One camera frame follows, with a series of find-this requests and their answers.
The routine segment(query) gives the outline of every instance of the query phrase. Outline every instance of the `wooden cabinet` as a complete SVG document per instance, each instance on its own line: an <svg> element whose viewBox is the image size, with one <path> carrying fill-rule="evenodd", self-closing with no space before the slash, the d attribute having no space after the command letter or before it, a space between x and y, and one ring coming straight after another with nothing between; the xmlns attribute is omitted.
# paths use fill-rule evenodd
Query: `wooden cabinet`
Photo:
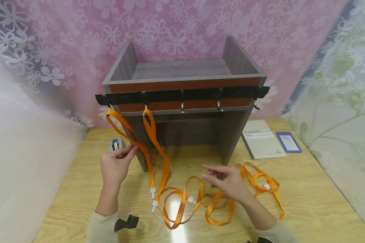
<svg viewBox="0 0 365 243"><path fill-rule="evenodd" d="M103 82L106 94L96 99L113 105L149 148L145 105L154 114L160 145L214 144L227 164L255 101L269 91L265 80L233 36L226 39L223 58L208 60L137 62L133 44L126 43ZM147 171L141 151L137 156Z"/></svg>

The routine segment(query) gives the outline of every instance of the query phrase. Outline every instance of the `pink floral wallpaper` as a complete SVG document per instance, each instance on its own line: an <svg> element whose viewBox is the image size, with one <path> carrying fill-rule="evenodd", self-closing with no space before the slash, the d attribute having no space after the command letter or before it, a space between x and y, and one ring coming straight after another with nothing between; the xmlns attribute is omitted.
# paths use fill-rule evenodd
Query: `pink floral wallpaper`
<svg viewBox="0 0 365 243"><path fill-rule="evenodd" d="M303 72L346 4L343 0L16 0L0 1L0 56L23 86L44 82L71 104L63 115L107 126L94 94L122 46L138 61L222 56L233 35L266 71L267 97L253 117L280 116Z"/></svg>

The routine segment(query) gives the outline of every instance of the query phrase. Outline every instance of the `id card holder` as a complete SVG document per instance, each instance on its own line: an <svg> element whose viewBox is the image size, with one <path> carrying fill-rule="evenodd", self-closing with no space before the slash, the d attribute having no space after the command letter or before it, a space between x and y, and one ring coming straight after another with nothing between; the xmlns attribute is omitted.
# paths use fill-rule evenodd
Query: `id card holder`
<svg viewBox="0 0 365 243"><path fill-rule="evenodd" d="M295 138L290 132L277 132L277 137L280 140L282 147L287 153L301 153L302 149L297 144Z"/></svg>

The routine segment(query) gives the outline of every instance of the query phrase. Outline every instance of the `green leaf pattern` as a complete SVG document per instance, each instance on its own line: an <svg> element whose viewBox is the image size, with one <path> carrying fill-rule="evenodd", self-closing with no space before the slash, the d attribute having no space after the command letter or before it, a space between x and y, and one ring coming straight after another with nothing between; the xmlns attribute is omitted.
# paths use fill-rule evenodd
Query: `green leaf pattern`
<svg viewBox="0 0 365 243"><path fill-rule="evenodd" d="M365 1L352 4L284 117L365 222Z"/></svg>

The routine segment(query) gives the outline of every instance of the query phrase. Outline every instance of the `brown wood trim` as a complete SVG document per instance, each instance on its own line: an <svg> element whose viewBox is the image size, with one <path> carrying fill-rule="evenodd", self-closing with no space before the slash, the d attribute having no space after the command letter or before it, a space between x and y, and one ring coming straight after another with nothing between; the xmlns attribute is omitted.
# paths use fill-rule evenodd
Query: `brown wood trim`
<svg viewBox="0 0 365 243"><path fill-rule="evenodd" d="M258 86L261 77L109 84L111 93Z"/></svg>
<svg viewBox="0 0 365 243"><path fill-rule="evenodd" d="M220 102L220 107L248 107L251 102L251 98L244 99L223 99ZM147 105L149 110L180 110L180 102L154 102ZM141 112L144 110L144 104L124 104L118 105L120 112ZM216 100L187 100L184 102L184 109L206 109L217 108Z"/></svg>

